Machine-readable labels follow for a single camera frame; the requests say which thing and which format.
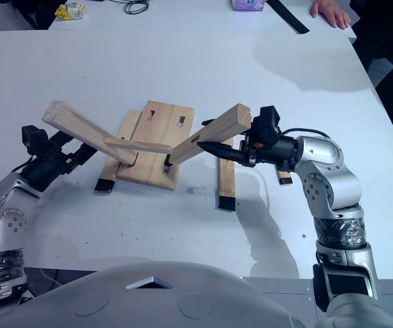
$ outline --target rectangular hole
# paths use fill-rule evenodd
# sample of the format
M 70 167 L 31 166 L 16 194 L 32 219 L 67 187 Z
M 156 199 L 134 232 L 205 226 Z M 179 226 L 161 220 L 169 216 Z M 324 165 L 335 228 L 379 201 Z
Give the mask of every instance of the rectangular hole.
M 197 135 L 197 136 L 196 136 L 196 137 L 194 137 L 194 138 L 193 138 L 193 139 L 192 139 L 190 142 L 191 142 L 191 143 L 193 143 L 193 142 L 197 141 L 197 140 L 199 139 L 199 137 L 200 137 L 200 136 L 199 136 L 199 135 Z
M 155 111 L 150 111 L 150 115 L 148 116 L 148 121 L 152 121 L 154 114 L 155 114 Z
M 179 120 L 179 122 L 178 122 L 178 126 L 179 126 L 180 128 L 182 128 L 182 126 L 183 126 L 183 124 L 184 124 L 184 120 L 185 120 L 185 116 L 181 116 L 181 117 L 180 117 L 180 120 Z

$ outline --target black wire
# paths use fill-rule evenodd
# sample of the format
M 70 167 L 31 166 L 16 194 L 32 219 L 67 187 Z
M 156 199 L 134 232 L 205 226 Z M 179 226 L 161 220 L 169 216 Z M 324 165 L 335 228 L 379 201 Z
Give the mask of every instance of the black wire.
M 32 162 L 32 158 L 33 158 L 33 156 L 29 157 L 29 159 L 27 161 L 25 161 L 23 164 L 19 165 L 15 169 L 13 169 L 12 172 L 15 172 L 18 169 L 21 169 L 22 167 L 25 167 L 26 165 L 28 165 L 30 162 Z
M 285 130 L 282 135 L 287 135 L 290 132 L 294 131 L 301 131 L 301 132 L 310 132 L 310 133 L 316 133 L 317 135 L 322 135 L 323 137 L 326 137 L 328 139 L 331 139 L 328 134 L 321 132 L 320 130 L 314 130 L 313 128 L 290 128 L 288 130 Z
M 126 12 L 128 15 L 136 15 L 140 14 L 141 12 L 144 12 L 148 10 L 149 8 L 149 0 L 110 0 L 111 2 L 116 2 L 116 3 L 123 3 L 123 11 Z M 132 7 L 136 5 L 142 5 L 142 7 L 132 10 Z

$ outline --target tissue box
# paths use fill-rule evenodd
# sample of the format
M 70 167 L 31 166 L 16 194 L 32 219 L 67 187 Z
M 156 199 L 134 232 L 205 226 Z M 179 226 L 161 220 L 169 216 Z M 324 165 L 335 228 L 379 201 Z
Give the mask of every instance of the tissue box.
M 256 10 L 262 11 L 265 0 L 232 0 L 234 10 Z

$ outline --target white table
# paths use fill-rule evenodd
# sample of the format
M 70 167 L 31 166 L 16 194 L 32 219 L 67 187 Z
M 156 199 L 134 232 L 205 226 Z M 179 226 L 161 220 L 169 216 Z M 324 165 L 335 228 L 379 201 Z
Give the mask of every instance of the white table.
M 239 102 L 253 115 L 275 105 L 281 128 L 321 129 L 340 144 L 363 187 L 379 278 L 393 278 L 393 127 L 371 89 L 347 39 L 0 32 L 0 179 L 27 158 L 22 126 L 55 132 L 40 121 L 54 98 L 112 133 L 126 111 L 147 100 L 193 107 L 193 132 Z M 103 269 L 153 259 L 244 276 L 312 276 L 316 234 L 296 176 L 293 186 L 280 187 L 270 165 L 237 167 L 237 212 L 225 213 L 215 209 L 216 160 L 209 154 L 183 164 L 174 192 L 119 182 L 111 195 L 97 196 L 105 159 L 97 154 L 49 187 L 47 205 L 28 229 L 27 266 Z
M 50 29 L 143 29 L 154 31 L 207 31 L 232 33 L 296 34 L 272 8 L 262 12 L 238 12 L 230 0 L 152 0 L 149 10 L 138 15 L 123 12 L 123 5 L 106 1 L 78 0 L 85 5 L 80 20 L 55 20 Z M 331 27 L 323 17 L 310 16 L 312 0 L 282 3 L 313 33 L 355 38 L 351 28 Z

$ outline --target cable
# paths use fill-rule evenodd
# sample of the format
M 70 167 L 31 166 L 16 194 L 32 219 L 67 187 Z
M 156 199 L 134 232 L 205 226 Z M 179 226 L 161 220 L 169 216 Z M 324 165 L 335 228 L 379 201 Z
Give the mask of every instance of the cable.
M 41 271 L 41 274 L 42 274 L 43 276 L 45 276 L 47 279 L 51 280 L 52 282 L 56 283 L 57 285 L 62 286 L 62 284 L 59 283 L 59 282 L 57 282 L 55 279 L 49 277 L 48 275 L 45 275 L 44 272 L 43 272 L 43 268 L 40 268 L 40 271 Z
M 331 139 L 328 134 L 321 132 L 320 130 L 314 130 L 313 128 L 290 128 L 288 130 L 285 130 L 282 135 L 287 135 L 290 132 L 294 131 L 301 131 L 301 132 L 310 132 L 310 133 L 316 133 L 317 135 L 322 135 L 323 137 L 326 137 L 328 139 Z
M 32 158 L 33 158 L 33 156 L 29 157 L 29 159 L 27 161 L 25 161 L 23 164 L 19 165 L 15 169 L 13 169 L 12 172 L 15 172 L 18 169 L 21 169 L 22 167 L 25 167 L 26 165 L 28 165 L 30 162 L 32 162 Z
M 123 3 L 123 11 L 128 15 L 140 14 L 149 8 L 149 0 L 110 0 L 111 2 Z

